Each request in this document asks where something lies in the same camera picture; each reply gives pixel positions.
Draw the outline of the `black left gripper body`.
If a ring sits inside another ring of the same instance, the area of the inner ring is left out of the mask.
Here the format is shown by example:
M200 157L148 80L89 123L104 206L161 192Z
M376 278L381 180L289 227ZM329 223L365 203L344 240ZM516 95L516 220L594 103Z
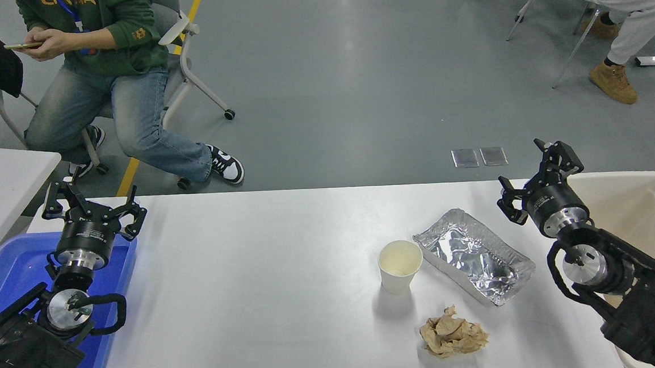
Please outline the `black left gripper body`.
M116 232L103 221L67 220L55 253L57 260L69 258L69 252L82 250L100 257L110 257Z

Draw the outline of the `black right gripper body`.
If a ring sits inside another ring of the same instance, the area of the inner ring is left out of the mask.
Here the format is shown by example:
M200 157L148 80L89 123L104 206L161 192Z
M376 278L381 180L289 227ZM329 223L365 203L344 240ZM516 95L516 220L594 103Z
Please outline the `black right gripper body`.
M525 202L539 231L561 230L581 222L580 198L567 184L541 187Z

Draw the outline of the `person's left hand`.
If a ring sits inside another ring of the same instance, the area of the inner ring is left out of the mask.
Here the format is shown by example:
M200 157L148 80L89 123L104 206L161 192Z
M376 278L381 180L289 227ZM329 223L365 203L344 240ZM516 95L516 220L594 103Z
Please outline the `person's left hand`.
M80 34L62 32L62 35L51 37L38 47L23 49L22 52L39 62L49 61L63 53L80 49L79 37Z

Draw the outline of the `person's right hand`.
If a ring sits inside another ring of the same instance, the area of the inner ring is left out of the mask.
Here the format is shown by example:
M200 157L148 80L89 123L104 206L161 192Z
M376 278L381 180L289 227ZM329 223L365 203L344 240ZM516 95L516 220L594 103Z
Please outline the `person's right hand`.
M58 35L62 35L61 30L57 30L53 28L34 27L27 32L24 38L24 42L25 44L43 44L49 38L56 37Z

